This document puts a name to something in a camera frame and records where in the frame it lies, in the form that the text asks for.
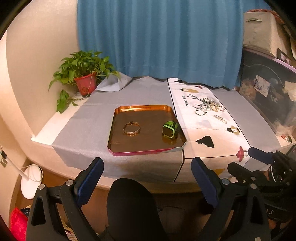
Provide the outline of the green black smartwatch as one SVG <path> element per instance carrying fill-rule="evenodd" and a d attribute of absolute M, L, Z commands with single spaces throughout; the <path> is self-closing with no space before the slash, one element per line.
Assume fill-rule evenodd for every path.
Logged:
<path fill-rule="evenodd" d="M 179 123 L 177 121 L 170 120 L 163 124 L 162 135 L 172 140 L 177 137 L 179 130 Z"/>

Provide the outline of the pile of tangled jewelry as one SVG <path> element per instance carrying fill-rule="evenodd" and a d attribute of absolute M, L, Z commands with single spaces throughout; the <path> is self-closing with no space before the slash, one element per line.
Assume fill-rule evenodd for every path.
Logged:
<path fill-rule="evenodd" d="M 188 94 L 187 97 L 191 97 L 192 99 L 197 100 L 199 103 L 194 104 L 193 107 L 196 108 L 197 110 L 202 110 L 205 113 L 209 111 L 214 111 L 214 112 L 225 111 L 225 108 L 220 103 L 214 101 L 211 98 L 208 98 L 208 97 L 199 98 L 192 94 Z"/>

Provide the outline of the white floor fan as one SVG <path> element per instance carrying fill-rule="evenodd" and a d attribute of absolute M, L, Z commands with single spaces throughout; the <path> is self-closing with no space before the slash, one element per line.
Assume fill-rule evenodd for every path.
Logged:
<path fill-rule="evenodd" d="M 1 146 L 1 164 L 5 167 L 6 165 L 12 166 L 17 173 L 21 176 L 21 192 L 26 199 L 33 199 L 37 188 L 42 184 L 43 170 L 36 164 L 30 164 L 22 168 L 14 164 L 7 156 L 3 147 Z"/>

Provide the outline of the grey table cloth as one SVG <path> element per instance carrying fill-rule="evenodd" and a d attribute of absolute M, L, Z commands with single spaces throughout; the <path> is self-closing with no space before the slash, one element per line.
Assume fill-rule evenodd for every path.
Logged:
<path fill-rule="evenodd" d="M 239 159 L 239 150 L 286 145 L 236 91 L 149 77 L 118 92 L 92 93 L 53 142 L 68 167 L 83 170 L 100 157 L 107 178 L 174 184 L 195 181 L 194 157 L 227 177 L 230 162 L 267 169 L 249 156 Z"/>

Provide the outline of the black chair back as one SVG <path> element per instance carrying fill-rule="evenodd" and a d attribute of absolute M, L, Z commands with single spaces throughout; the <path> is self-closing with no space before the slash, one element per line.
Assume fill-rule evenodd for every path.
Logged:
<path fill-rule="evenodd" d="M 114 240 L 166 240 L 154 197 L 137 181 L 114 181 L 106 207 L 108 231 Z"/>

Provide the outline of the white printed table runner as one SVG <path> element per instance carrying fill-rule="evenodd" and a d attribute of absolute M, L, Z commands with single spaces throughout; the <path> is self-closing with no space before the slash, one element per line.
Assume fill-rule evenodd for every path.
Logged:
<path fill-rule="evenodd" d="M 242 130 L 209 88 L 200 84 L 185 84 L 177 78 L 169 78 L 168 86 L 176 117 L 187 139 L 183 149 L 184 162 L 176 182 L 195 181 L 191 172 L 191 161 L 194 157 L 200 157 L 220 178 L 230 179 L 228 164 L 236 162 L 243 166 L 249 160 L 247 150 L 250 145 Z M 225 111 L 205 113 L 197 110 L 193 105 L 199 102 L 187 97 L 188 94 L 211 98 L 220 103 Z"/>

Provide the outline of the orange metal tray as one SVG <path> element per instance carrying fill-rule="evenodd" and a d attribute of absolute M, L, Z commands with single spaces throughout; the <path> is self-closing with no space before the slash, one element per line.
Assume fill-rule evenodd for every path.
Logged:
<path fill-rule="evenodd" d="M 181 127 L 172 140 L 162 135 L 163 124 L 167 121 L 178 122 L 168 105 L 120 106 L 114 110 L 107 148 L 114 156 L 182 150 L 187 139 Z"/>

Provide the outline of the green potted plant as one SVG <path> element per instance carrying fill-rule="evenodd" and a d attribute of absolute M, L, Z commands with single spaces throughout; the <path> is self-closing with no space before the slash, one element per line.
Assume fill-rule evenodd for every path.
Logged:
<path fill-rule="evenodd" d="M 109 57 L 100 57 L 101 53 L 100 51 L 80 50 L 63 58 L 48 88 L 56 82 L 75 86 L 82 98 L 85 98 L 89 97 L 105 78 L 120 77 L 119 72 L 109 62 Z"/>

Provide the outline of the beige fabric storage box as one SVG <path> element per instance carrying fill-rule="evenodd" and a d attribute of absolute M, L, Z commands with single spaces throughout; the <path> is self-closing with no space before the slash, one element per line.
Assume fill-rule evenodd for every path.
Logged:
<path fill-rule="evenodd" d="M 295 58 L 295 40 L 271 11 L 244 13 L 243 46 L 274 57 L 281 50 L 288 57 Z"/>

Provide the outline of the blue curtain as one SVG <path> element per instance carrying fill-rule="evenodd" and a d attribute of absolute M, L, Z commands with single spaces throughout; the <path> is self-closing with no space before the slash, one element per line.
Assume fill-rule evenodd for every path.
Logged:
<path fill-rule="evenodd" d="M 79 46 L 130 77 L 233 88 L 242 57 L 242 1 L 79 1 Z"/>

